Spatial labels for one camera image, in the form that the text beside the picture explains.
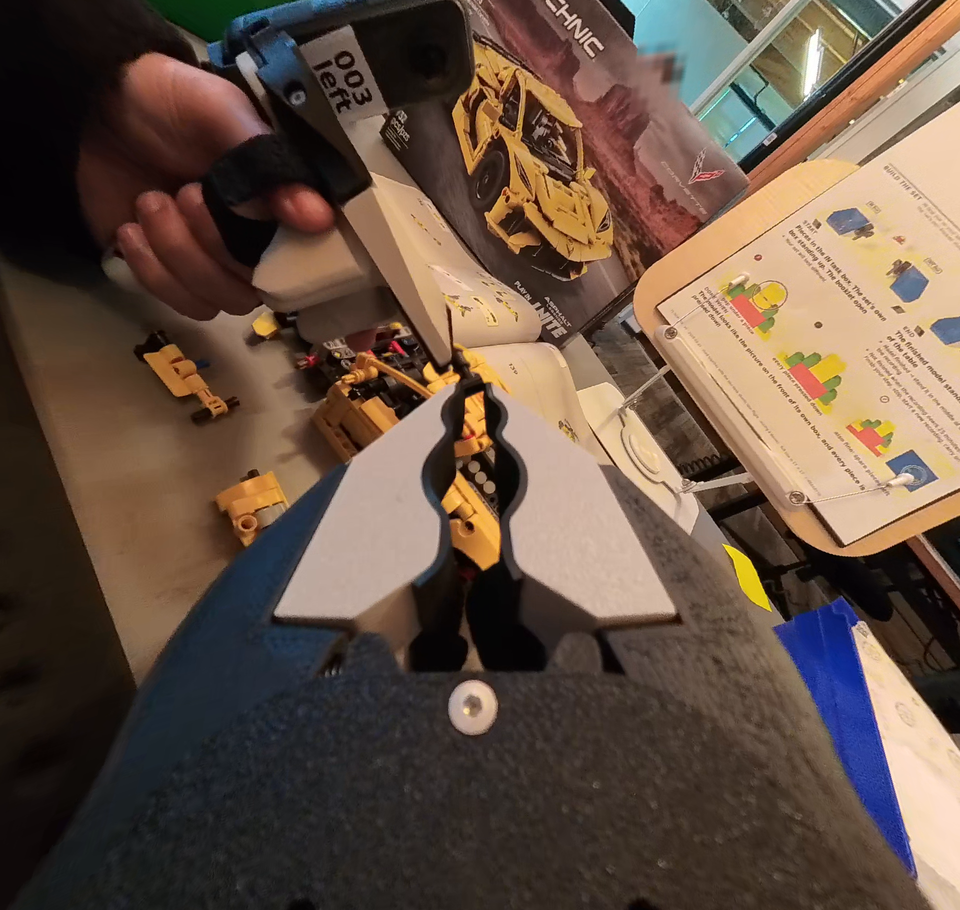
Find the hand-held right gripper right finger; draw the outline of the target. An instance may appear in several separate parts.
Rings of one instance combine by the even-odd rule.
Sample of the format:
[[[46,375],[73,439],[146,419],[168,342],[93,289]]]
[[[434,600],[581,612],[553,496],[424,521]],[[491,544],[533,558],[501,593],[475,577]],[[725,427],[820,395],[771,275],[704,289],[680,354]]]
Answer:
[[[486,387],[485,410],[500,526],[485,662],[546,663],[573,633],[677,624],[604,468],[505,390]]]

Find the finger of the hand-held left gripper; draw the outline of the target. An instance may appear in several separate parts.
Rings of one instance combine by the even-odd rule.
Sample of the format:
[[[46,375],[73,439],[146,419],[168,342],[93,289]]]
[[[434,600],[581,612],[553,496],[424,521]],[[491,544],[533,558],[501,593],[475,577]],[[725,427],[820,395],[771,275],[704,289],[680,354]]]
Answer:
[[[389,180],[371,178],[370,187],[345,202],[341,211],[363,244],[421,346],[435,367],[452,365],[448,304],[412,231],[388,192]]]

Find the small yellow brick subassembly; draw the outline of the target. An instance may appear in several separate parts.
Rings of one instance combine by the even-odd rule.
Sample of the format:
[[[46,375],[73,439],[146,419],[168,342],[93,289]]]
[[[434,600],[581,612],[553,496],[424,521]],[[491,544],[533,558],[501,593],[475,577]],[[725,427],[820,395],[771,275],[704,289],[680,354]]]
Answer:
[[[290,506],[276,474],[255,469],[247,472],[237,484],[220,491],[213,503],[229,519],[243,548],[253,544]]]

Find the yellow brick car model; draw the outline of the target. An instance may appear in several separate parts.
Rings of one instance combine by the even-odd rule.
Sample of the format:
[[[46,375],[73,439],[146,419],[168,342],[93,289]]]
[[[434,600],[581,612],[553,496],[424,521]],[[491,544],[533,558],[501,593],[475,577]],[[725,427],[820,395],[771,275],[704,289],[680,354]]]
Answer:
[[[459,380],[453,371],[439,373],[412,331],[398,321],[381,326],[371,349],[360,353],[342,338],[308,344],[296,323],[296,314],[266,311],[255,319],[250,342],[282,340],[294,351],[294,368],[319,395],[313,423],[342,462]],[[498,561],[500,531],[496,454],[482,391],[465,401],[454,454],[454,482],[441,504],[454,548],[474,569],[486,570]]]

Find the building instruction booklet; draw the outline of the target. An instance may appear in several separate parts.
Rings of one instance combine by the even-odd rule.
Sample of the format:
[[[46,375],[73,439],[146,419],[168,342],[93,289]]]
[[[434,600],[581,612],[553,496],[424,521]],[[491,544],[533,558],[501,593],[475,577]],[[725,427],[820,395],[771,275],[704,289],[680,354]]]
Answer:
[[[600,462],[608,462],[582,411],[570,368],[540,341],[532,305],[474,259],[435,205],[417,188],[375,174],[385,213],[396,217],[449,309],[453,340],[478,352],[510,392]]]

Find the yellow brick link arm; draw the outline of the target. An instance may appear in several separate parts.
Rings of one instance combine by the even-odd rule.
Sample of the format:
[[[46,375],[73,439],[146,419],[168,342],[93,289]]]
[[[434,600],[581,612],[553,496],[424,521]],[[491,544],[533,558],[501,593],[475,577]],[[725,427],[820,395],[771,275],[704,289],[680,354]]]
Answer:
[[[163,331],[150,333],[133,348],[133,353],[139,362],[150,367],[175,399],[196,399],[196,409],[190,414],[194,425],[209,424],[240,406],[237,397],[222,398],[214,393],[199,362],[187,358]]]

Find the person's left forearm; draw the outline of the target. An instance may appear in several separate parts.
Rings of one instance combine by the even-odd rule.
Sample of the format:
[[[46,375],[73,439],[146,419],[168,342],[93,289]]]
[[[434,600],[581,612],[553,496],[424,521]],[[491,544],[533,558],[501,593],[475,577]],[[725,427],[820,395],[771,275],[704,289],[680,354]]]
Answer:
[[[2,251],[99,260],[77,187],[86,126],[127,64],[194,52],[144,0],[1,0],[1,36]]]

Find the grey desk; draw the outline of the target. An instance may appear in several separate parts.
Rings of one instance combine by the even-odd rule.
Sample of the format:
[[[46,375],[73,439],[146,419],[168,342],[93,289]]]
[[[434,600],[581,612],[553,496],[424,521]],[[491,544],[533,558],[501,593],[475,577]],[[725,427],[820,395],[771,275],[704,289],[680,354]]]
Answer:
[[[83,263],[2,259],[13,351],[136,683],[239,551],[216,494],[251,469],[275,472],[292,502],[333,468],[316,404],[276,340],[249,343],[255,314],[198,322],[121,272]],[[195,425],[139,363],[163,330],[239,408]]]

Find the person's left hand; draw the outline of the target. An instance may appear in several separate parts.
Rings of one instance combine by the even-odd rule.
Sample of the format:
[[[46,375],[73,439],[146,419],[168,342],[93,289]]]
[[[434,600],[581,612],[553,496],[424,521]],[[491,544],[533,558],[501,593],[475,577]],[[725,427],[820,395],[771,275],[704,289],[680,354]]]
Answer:
[[[201,179],[270,132],[230,82],[157,52],[127,64],[86,126],[79,201],[91,235],[182,316],[246,316],[262,302],[205,206]]]

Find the yellow sticky note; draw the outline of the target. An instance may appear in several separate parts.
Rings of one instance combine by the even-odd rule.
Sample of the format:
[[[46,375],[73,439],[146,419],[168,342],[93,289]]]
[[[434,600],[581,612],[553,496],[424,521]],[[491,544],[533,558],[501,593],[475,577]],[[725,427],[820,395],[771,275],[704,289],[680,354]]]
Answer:
[[[768,613],[772,613],[772,604],[764,588],[759,572],[753,561],[750,559],[750,556],[747,556],[738,548],[730,544],[724,544],[723,549],[730,560],[737,583],[743,594],[752,604],[767,611]]]

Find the dark car set box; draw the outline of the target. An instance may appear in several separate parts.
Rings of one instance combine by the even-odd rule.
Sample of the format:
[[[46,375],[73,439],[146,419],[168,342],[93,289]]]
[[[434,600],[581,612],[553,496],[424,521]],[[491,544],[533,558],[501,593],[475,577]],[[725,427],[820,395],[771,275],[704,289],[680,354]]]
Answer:
[[[388,117],[381,138],[476,261],[563,345],[747,188],[600,0],[467,0],[462,94]]]

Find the blue plastic bin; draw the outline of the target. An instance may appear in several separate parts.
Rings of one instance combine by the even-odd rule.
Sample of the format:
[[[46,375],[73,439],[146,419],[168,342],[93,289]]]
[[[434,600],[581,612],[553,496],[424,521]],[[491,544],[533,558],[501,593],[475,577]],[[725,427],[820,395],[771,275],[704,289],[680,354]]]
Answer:
[[[917,867],[855,641],[859,619],[845,599],[774,627],[815,703],[846,776],[912,878]]]

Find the white printed paper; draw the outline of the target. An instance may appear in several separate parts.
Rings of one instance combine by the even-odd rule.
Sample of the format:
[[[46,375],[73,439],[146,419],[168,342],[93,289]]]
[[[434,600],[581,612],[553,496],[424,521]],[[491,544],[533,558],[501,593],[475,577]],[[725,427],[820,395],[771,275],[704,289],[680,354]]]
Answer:
[[[933,908],[959,907],[959,751],[864,621],[852,629],[918,887]]]

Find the tall glass window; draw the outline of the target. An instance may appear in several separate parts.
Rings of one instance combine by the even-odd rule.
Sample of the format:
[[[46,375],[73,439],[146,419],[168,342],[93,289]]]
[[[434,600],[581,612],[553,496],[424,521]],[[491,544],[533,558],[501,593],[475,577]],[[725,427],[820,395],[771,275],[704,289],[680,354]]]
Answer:
[[[742,161],[919,0],[617,0],[643,53],[678,62],[678,94]]]

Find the brown wooden rail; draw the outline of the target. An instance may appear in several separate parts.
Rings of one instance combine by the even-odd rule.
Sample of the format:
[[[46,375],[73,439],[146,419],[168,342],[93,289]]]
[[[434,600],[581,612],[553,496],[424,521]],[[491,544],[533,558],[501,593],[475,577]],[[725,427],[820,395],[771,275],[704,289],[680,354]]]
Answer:
[[[746,196],[806,161],[952,39],[959,29],[959,0],[918,0],[846,65],[781,135],[760,147],[742,167]]]

